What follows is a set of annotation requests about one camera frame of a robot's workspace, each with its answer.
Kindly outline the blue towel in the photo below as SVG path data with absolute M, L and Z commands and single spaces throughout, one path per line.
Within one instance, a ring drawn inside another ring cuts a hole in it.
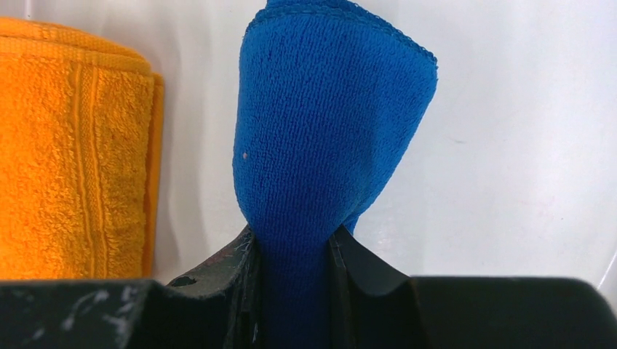
M 384 189 L 437 59 L 351 1 L 268 1 L 239 55 L 233 176 L 262 256 L 266 348 L 328 348 L 327 242 Z

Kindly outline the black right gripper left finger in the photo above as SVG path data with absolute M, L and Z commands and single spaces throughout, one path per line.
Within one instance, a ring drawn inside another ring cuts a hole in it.
M 1 283 L 3 348 L 261 348 L 260 255 L 245 228 L 168 284 Z

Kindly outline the orange towel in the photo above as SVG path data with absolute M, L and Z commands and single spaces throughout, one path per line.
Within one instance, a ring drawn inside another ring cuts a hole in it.
M 136 51 L 1 19 L 1 279 L 152 273 L 164 80 Z

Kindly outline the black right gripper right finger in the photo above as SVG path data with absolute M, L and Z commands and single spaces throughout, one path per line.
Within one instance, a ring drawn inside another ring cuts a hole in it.
M 616 316 L 580 280 L 406 276 L 345 228 L 329 253 L 334 348 L 616 346 Z

